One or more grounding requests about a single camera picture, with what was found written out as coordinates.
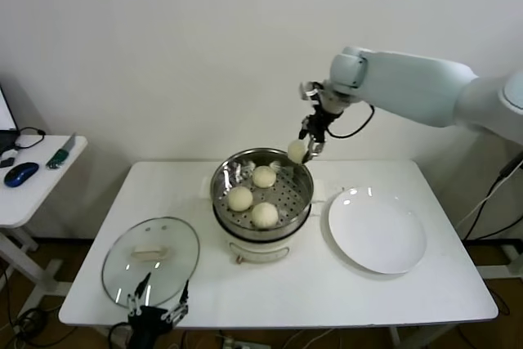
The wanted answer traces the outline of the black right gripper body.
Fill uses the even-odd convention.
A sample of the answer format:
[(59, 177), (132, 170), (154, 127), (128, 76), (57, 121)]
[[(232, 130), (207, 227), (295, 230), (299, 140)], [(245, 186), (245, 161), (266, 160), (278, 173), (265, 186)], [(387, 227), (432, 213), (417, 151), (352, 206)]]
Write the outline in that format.
[(333, 122), (333, 114), (326, 111), (321, 105), (313, 106), (314, 112), (304, 119), (305, 134), (312, 141), (324, 141), (325, 133)]

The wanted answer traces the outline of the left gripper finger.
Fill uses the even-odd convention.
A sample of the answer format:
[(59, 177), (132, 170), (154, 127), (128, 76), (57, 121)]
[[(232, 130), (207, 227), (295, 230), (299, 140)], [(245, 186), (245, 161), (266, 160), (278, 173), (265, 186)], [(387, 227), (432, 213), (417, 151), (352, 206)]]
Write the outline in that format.
[(175, 306), (168, 309), (161, 316), (161, 320), (163, 320), (167, 324), (179, 324), (185, 318), (185, 316), (188, 314), (188, 311), (189, 311), (188, 292), (189, 292), (189, 281), (187, 280), (185, 283), (185, 286), (181, 292), (181, 296), (179, 298), (178, 303)]
[(145, 292), (150, 280), (150, 273), (148, 272), (144, 279), (139, 282), (133, 293), (127, 296), (127, 316), (139, 316), (141, 314), (141, 297)]

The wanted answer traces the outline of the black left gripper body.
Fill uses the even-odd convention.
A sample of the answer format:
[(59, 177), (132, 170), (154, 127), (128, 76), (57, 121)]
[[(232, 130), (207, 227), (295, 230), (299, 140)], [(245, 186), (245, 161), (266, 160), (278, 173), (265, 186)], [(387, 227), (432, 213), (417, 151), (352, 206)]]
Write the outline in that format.
[(159, 337), (171, 332), (172, 324), (162, 318), (165, 312), (162, 308), (143, 306), (139, 315), (129, 316), (132, 335), (128, 348), (153, 349)]

